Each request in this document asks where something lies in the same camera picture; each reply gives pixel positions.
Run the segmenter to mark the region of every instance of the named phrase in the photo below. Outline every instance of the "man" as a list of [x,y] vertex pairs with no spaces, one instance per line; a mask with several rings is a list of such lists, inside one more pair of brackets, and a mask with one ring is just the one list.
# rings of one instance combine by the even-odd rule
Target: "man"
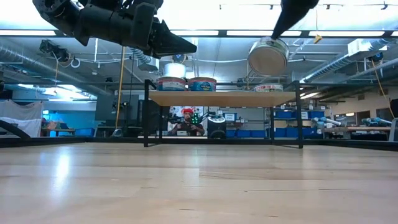
[[177,135],[177,131],[186,131],[190,136],[196,136],[197,133],[200,133],[201,136],[205,134],[205,130],[201,124],[193,125],[191,123],[193,116],[192,109],[183,109],[182,114],[184,115],[184,123],[177,124],[173,130],[169,131],[169,135]]

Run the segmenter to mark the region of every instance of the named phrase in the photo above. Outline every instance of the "shelf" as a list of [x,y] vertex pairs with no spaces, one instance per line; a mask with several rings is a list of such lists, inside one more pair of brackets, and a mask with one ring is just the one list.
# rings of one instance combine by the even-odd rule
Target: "shelf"
[[294,92],[247,91],[150,91],[149,98],[160,106],[253,106],[273,107],[295,98]]

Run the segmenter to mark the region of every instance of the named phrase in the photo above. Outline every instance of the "black robotic arm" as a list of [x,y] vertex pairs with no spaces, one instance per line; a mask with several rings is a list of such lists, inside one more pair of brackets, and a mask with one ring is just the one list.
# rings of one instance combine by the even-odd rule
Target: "black robotic arm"
[[87,46],[90,37],[140,49],[161,58],[189,54],[197,47],[171,33],[154,17],[163,0],[33,0],[40,15],[51,25]]

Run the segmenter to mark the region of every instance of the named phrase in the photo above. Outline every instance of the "plastic container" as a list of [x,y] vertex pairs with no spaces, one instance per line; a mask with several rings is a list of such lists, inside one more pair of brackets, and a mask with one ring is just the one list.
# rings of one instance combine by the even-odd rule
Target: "plastic container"
[[263,37],[252,46],[249,53],[250,67],[263,75],[279,75],[287,65],[289,47],[282,40]]
[[322,118],[325,116],[324,111],[310,111],[309,112],[309,118]]
[[275,138],[285,138],[286,137],[286,129],[285,128],[275,128],[274,136],[275,136]]
[[264,138],[266,136],[266,132],[263,131],[251,131],[252,138]]
[[156,80],[158,91],[185,91],[185,80],[175,77],[160,77]]
[[227,138],[233,138],[235,137],[235,130],[226,130],[226,137]]
[[250,138],[250,131],[248,130],[238,130],[239,138]]
[[205,77],[191,78],[188,87],[191,91],[216,91],[217,80]]
[[286,128],[286,137],[288,138],[298,138],[299,131],[297,128]]
[[256,85],[253,88],[253,91],[256,92],[273,92],[273,91],[283,91],[284,86],[278,83],[268,83],[268,84],[261,84],[261,85]]
[[291,111],[277,111],[275,118],[289,119],[293,117]]

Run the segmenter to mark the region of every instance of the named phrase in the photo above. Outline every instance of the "red hat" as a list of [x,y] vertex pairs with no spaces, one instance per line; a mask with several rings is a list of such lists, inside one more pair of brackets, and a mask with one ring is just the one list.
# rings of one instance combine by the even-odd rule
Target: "red hat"
[[193,114],[193,110],[191,108],[185,108],[185,109],[181,110],[181,113],[182,114],[185,114],[185,113]]

